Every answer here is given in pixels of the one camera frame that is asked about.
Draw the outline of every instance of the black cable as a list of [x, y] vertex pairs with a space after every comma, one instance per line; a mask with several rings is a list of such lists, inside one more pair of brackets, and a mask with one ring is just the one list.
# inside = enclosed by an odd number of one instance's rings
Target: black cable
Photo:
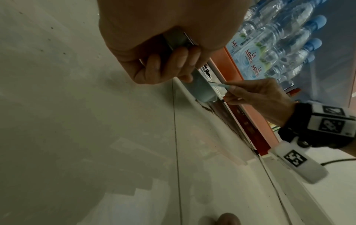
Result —
[[352, 158], [352, 159], [338, 159], [338, 160], [333, 160], [333, 161], [329, 161], [329, 162], [323, 162], [323, 163], [320, 163], [320, 165], [322, 166], [325, 166], [327, 164], [331, 164], [331, 163], [334, 163], [334, 162], [344, 162], [344, 161], [354, 161], [356, 160], [356, 158]]

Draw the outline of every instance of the plastic bottle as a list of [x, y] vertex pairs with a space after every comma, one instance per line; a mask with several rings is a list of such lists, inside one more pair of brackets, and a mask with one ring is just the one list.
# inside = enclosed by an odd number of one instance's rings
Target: plastic bottle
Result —
[[288, 72], [285, 72], [283, 73], [278, 79], [277, 79], [277, 82], [278, 83], [281, 83], [281, 82], [284, 82], [284, 81], [290, 81], [291, 79], [293, 79], [294, 77], [296, 77], [300, 72], [301, 70], [304, 68], [304, 66], [308, 63], [311, 63], [312, 61], [314, 61], [315, 59], [315, 55], [314, 54], [310, 54], [307, 59], [299, 66], [297, 66], [295, 69], [291, 70], [291, 71], [288, 71]]
[[295, 33], [293, 37], [287, 38], [276, 47], [267, 51], [263, 59], [263, 62], [274, 63], [280, 58], [292, 54], [299, 50], [307, 42], [312, 32], [322, 28], [326, 24], [325, 16], [316, 16], [312, 20], [309, 20], [304, 26]]
[[245, 80], [257, 80], [268, 77], [278, 78], [286, 71], [291, 71], [301, 65], [308, 57], [309, 53], [320, 48], [322, 41], [318, 38], [309, 40], [303, 48], [296, 53], [281, 58], [278, 63], [262, 62], [252, 64], [242, 72]]
[[274, 23], [269, 23], [257, 30], [251, 35], [251, 40], [239, 52], [233, 55], [239, 69], [255, 63], [280, 39], [300, 29], [311, 16], [315, 7], [325, 1], [306, 0], [298, 2], [299, 4], [292, 10], [284, 11], [278, 15]]
[[244, 21], [251, 19], [251, 17], [255, 14], [255, 12], [256, 12], [259, 8], [263, 7], [263, 6], [265, 5], [265, 3], [267, 3], [267, 0], [261, 0], [261, 1], [257, 2], [256, 5], [251, 6], [251, 7], [247, 10], [247, 12], [246, 12], [246, 14], [245, 14], [245, 16], [244, 16]]
[[257, 8], [251, 18], [242, 23], [237, 33], [233, 36], [230, 42], [226, 45], [227, 50], [234, 54], [245, 42], [249, 41], [248, 36], [256, 29], [262, 27], [277, 15], [277, 13], [286, 6], [289, 2], [294, 0], [270, 0], [264, 2], [260, 8]]

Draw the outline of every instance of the wrist-mounted device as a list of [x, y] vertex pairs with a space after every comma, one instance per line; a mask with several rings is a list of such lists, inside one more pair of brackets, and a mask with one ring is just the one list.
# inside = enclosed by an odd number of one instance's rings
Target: wrist-mounted device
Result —
[[281, 139], [302, 148], [330, 147], [340, 149], [349, 145], [356, 134], [356, 117], [348, 109], [298, 103], [295, 111], [278, 134]]

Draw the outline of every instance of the white device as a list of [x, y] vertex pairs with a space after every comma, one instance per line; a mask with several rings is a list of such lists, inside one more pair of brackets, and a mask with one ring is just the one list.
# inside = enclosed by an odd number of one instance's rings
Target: white device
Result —
[[305, 152], [309, 148], [300, 147], [297, 141], [298, 137], [295, 137], [291, 143], [282, 141], [277, 147], [270, 149], [268, 153], [287, 169], [293, 170], [307, 183], [319, 182], [328, 175], [328, 171], [307, 156]]

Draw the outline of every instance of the qr code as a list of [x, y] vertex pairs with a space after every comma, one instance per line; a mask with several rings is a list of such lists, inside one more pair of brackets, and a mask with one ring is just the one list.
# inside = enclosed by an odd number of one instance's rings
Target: qr code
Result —
[[300, 155], [298, 152], [296, 152], [295, 150], [290, 151], [288, 154], [286, 154], [284, 156], [284, 158], [290, 162], [291, 164], [293, 164], [293, 166], [298, 167], [301, 164], [305, 163], [307, 161], [307, 159], [305, 157], [303, 157], [302, 155]]
[[343, 120], [324, 118], [320, 123], [319, 130], [332, 133], [341, 133], [344, 125], [345, 121]]
[[338, 116], [344, 116], [345, 112], [342, 108], [332, 107], [332, 106], [323, 106], [324, 113], [333, 114]]

